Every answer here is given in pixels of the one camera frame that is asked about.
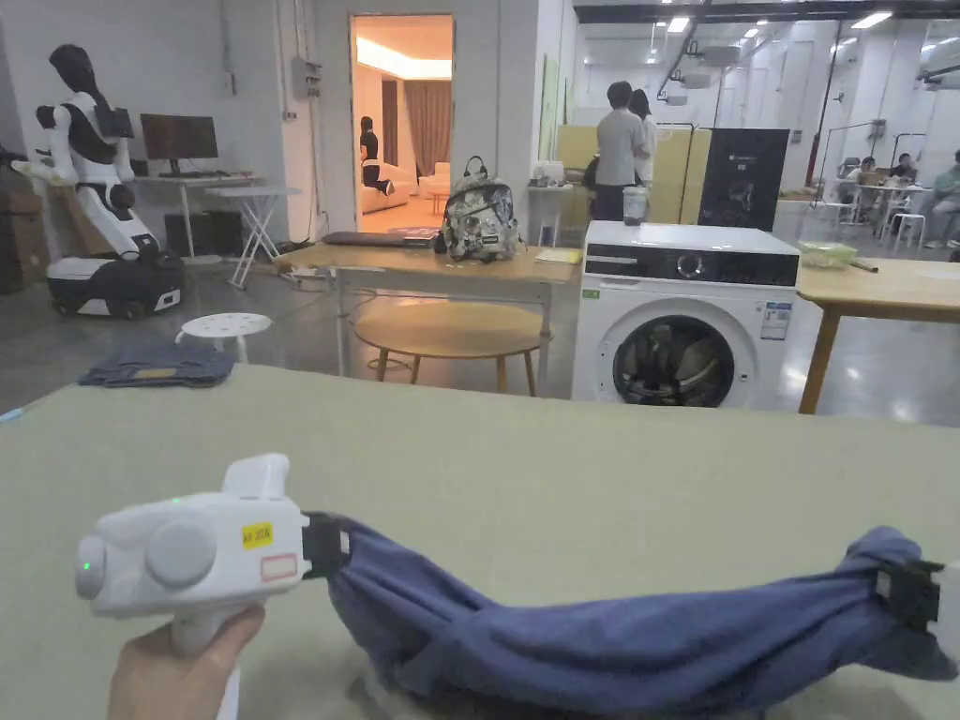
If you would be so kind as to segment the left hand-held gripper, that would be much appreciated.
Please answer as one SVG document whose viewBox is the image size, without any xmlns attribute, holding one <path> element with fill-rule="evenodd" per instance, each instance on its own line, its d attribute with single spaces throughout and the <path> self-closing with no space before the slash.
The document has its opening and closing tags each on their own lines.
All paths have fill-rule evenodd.
<svg viewBox="0 0 960 720">
<path fill-rule="evenodd" d="M 350 559 L 341 521 L 287 496 L 289 469 L 281 454 L 239 459 L 216 492 L 100 518 L 78 546 L 77 594 L 98 617 L 168 616 L 174 648 L 199 653 L 235 615 Z"/>
</svg>

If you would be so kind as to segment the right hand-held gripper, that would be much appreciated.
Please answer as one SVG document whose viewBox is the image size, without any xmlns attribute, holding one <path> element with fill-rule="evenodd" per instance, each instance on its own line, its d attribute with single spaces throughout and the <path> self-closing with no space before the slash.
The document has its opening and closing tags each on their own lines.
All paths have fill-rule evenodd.
<svg viewBox="0 0 960 720">
<path fill-rule="evenodd" d="M 883 562 L 876 593 L 899 622 L 936 638 L 959 636 L 959 563 Z"/>
</svg>

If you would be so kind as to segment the person's left hand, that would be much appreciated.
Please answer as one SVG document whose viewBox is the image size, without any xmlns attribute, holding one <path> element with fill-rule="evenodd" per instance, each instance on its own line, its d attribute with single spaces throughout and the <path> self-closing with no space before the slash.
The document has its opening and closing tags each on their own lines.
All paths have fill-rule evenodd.
<svg viewBox="0 0 960 720">
<path fill-rule="evenodd" d="M 163 625 L 125 644 L 112 675 L 108 719 L 215 719 L 241 652 L 263 627 L 256 606 L 231 618 L 200 654 L 173 647 Z"/>
</svg>

